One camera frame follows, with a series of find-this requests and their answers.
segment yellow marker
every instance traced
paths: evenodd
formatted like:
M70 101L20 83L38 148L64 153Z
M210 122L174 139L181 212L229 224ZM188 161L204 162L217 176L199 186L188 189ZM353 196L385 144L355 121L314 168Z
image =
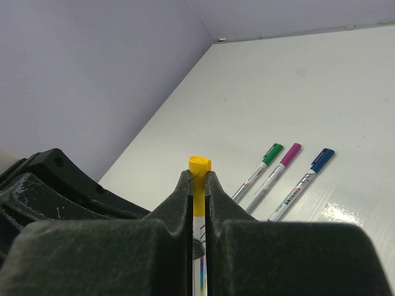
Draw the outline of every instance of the yellow marker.
M207 172L211 170L211 160L205 157L191 156L189 170L193 178L193 215L201 217L204 216L204 197L206 195L204 182Z
M211 170L211 160L200 156L189 158L193 182L193 237L206 249L206 222L204 217L206 174ZM203 296L206 291L206 256L193 262L193 295Z

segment green marker cap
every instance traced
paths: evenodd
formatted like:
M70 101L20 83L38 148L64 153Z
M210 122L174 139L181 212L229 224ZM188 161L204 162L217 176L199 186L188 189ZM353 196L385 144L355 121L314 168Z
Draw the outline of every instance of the green marker cap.
M270 165L270 163L273 161L274 158L283 150L283 146L281 144L275 143L272 148L269 149L268 152L266 152L264 159L262 162L266 163L266 165Z

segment lavender wall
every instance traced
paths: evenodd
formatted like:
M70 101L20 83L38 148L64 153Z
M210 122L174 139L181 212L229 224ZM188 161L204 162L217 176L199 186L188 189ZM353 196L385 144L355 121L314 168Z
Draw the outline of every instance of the lavender wall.
M2 0L0 146L98 180L210 45L186 0Z
M213 38L259 39L395 21L394 0L190 0Z

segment yellow marker cap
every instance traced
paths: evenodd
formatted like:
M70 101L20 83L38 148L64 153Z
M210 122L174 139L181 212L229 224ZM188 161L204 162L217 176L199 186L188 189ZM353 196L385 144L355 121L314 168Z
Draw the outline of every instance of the yellow marker cap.
M201 156L191 156L189 170L193 178L193 215L202 217L204 216L204 198L206 196L204 183L207 172L211 170L211 160Z

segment glossy white surface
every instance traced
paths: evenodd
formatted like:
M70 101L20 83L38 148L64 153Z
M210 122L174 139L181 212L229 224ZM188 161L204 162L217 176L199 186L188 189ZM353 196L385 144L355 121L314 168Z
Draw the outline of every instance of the glossy white surface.
M267 219L324 148L336 151L285 221L357 224L395 281L395 27L212 46L102 178L150 210L190 155L232 196L274 143L303 147L254 216Z

